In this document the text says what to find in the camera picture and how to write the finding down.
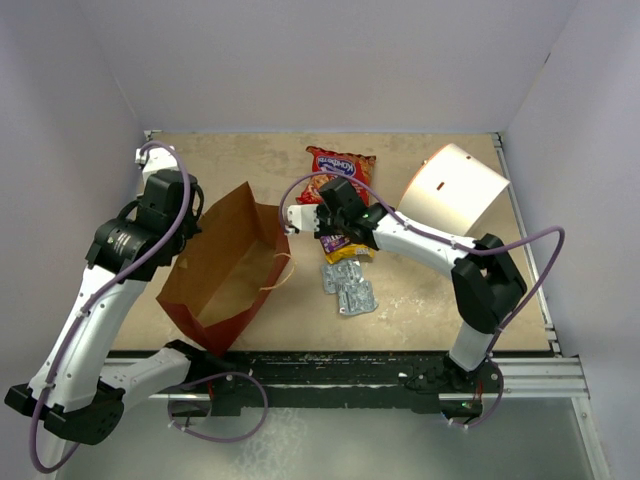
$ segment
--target snack package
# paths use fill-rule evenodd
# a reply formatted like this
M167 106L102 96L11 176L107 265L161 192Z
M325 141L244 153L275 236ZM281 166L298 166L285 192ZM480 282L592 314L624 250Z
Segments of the snack package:
M355 155L353 153L337 153L322 148L309 146L307 152L313 155L312 172L327 172L326 175L317 175L309 180L302 194L296 198L300 204L322 203L322 197L318 188L335 178L329 172L339 172L360 180L366 185L371 184L371 176L376 157ZM366 205L369 205L369 194L360 185L354 185L358 195ZM374 250L366 245L351 243L344 235L332 235L320 239L325 257L329 263L336 263L345 258L356 255L368 255L373 257Z
M355 257L356 255L368 255L373 258L375 250L360 243L351 243L349 237L344 235L331 235L320 237L320 244L324 250L324 256L327 262L333 264L344 260L345 258Z
M376 163L375 155L365 157L353 153L337 153L324 150L318 147L307 147L307 152L313 155L312 172L338 172L354 177L361 182L371 185L373 166ZM309 184L302 194L296 199L298 203L306 205L312 203L322 203L322 197L318 193L318 188L335 178L334 175L317 175L309 180ZM356 191L365 204L369 205L369 194L360 185L354 185Z

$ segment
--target wooden table surface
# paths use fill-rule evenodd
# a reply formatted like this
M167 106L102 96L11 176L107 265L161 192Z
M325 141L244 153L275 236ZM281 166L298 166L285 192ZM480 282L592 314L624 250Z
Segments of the wooden table surface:
M373 187L391 205L398 204L422 161L448 143L501 173L489 135L160 133L154 138L174 145L183 155L204 190L205 208L247 180L258 202L277 204L293 180L311 171L308 145L376 155ZM288 199L292 203L294 195ZM486 232L505 243L520 238L506 191L470 235L479 238ZM290 237L290 245L297 261L292 278L271 293L232 349L448 350L453 345L461 319L449 278L399 255L377 252L371 263L362 266L378 308L344 317L338 314L336 296L323 291L320 266L325 259L318 241L301 234ZM531 286L524 252L519 249L512 255ZM291 262L283 275L290 268ZM156 273L127 316L114 349L155 350L170 340L185 339L155 301L168 273L169 268ZM536 300L512 322L496 348L549 348Z

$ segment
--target white wall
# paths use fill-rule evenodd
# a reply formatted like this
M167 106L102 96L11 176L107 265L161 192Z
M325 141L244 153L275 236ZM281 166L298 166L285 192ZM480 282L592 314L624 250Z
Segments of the white wall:
M73 0L0 4L0 392L69 313L96 227L134 181L142 130ZM28 421L0 405L3 478L29 478Z
M505 153L529 231L567 244L546 286L579 353L616 478L640 477L640 3L582 0L509 125ZM546 261L551 245L535 248Z
M504 129L577 0L79 0L145 128Z

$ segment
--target brown paper bag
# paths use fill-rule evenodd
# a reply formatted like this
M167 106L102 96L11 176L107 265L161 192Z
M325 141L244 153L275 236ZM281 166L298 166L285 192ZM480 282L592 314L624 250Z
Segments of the brown paper bag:
M173 323L222 355L269 296L282 273L289 242L278 207L256 203L248 183L216 202L200 219L202 233L178 256L157 297Z

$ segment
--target white lampshade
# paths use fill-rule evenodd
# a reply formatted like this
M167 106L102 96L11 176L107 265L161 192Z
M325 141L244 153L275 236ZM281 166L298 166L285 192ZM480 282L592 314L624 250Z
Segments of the white lampshade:
M416 172L398 210L417 222L466 235L509 181L453 143Z

